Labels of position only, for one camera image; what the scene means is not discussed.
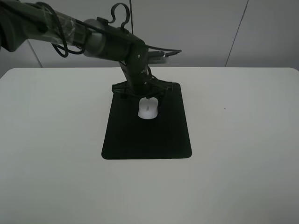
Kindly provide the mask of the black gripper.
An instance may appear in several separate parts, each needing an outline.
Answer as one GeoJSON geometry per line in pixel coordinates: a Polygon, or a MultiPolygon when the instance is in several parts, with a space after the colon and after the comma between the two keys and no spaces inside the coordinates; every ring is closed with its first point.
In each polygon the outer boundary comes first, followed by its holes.
{"type": "Polygon", "coordinates": [[[166,57],[173,55],[173,50],[149,46],[133,46],[128,58],[120,63],[126,81],[112,85],[112,92],[120,94],[120,99],[130,97],[151,98],[157,96],[162,103],[173,91],[173,83],[163,81],[152,75],[148,66],[150,51],[164,51],[166,57]]]}

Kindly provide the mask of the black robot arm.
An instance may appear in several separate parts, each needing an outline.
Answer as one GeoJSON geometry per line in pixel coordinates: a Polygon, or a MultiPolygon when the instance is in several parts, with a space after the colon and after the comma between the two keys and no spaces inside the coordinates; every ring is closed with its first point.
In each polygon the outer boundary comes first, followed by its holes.
{"type": "Polygon", "coordinates": [[[126,81],[114,84],[112,92],[123,97],[158,98],[173,88],[171,82],[153,76],[149,64],[177,51],[146,45],[124,23],[115,28],[100,17],[79,21],[44,2],[1,1],[0,46],[14,52],[29,39],[51,43],[63,58],[73,53],[70,46],[74,46],[76,55],[118,62],[126,81]]]}

